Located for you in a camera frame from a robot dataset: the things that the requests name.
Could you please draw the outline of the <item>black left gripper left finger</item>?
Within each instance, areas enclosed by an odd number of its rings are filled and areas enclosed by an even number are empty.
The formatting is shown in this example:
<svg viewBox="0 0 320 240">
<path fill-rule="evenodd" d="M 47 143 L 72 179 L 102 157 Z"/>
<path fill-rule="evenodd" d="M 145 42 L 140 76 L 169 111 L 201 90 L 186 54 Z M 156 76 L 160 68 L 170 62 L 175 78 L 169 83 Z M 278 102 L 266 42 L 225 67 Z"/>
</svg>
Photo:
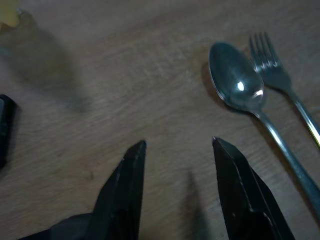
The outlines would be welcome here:
<svg viewBox="0 0 320 240">
<path fill-rule="evenodd" d="M 18 240 L 139 240 L 147 143 L 131 146 L 97 197 L 93 211 Z"/>
</svg>

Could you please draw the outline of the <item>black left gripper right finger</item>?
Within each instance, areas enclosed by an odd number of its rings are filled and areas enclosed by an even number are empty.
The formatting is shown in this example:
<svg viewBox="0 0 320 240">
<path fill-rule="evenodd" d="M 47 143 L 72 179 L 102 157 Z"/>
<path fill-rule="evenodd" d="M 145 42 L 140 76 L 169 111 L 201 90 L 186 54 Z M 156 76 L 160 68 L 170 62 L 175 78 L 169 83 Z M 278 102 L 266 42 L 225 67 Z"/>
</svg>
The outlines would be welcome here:
<svg viewBox="0 0 320 240">
<path fill-rule="evenodd" d="M 296 240 L 271 190 L 246 157 L 219 137 L 212 147 L 229 240 Z"/>
</svg>

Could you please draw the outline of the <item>silver metal spoon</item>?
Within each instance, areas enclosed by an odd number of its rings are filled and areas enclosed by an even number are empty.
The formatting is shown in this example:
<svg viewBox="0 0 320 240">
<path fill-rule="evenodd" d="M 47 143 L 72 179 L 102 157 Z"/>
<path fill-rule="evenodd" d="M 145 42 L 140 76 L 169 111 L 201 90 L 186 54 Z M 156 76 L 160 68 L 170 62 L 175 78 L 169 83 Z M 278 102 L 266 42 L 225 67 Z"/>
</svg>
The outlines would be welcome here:
<svg viewBox="0 0 320 240">
<path fill-rule="evenodd" d="M 316 220 L 320 223 L 320 188 L 263 112 L 264 83 L 247 58 L 233 45 L 216 42 L 209 50 L 208 68 L 216 92 L 224 103 L 236 111 L 252 114 L 267 129 L 294 173 Z"/>
</svg>

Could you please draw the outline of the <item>silver metal fork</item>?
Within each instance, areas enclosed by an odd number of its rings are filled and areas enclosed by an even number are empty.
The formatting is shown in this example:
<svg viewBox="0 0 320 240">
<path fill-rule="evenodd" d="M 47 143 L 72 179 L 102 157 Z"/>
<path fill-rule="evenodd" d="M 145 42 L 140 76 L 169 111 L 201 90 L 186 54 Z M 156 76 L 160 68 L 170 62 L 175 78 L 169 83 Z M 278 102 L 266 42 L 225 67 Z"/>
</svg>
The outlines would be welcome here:
<svg viewBox="0 0 320 240">
<path fill-rule="evenodd" d="M 287 95 L 299 111 L 320 150 L 320 126 L 293 91 L 291 78 L 276 54 L 268 34 L 266 32 L 255 33 L 249 38 L 249 48 L 254 70 L 267 87 Z"/>
</svg>

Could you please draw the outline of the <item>black rectangular object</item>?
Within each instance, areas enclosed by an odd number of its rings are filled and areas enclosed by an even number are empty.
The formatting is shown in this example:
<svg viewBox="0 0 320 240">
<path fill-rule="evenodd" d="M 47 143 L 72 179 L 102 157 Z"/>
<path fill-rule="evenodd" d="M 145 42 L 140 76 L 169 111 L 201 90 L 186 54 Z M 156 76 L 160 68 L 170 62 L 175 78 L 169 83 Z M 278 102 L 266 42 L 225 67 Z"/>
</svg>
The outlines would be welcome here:
<svg viewBox="0 0 320 240">
<path fill-rule="evenodd" d="M 0 94 L 0 171 L 7 164 L 17 111 L 17 103 L 9 96 Z"/>
</svg>

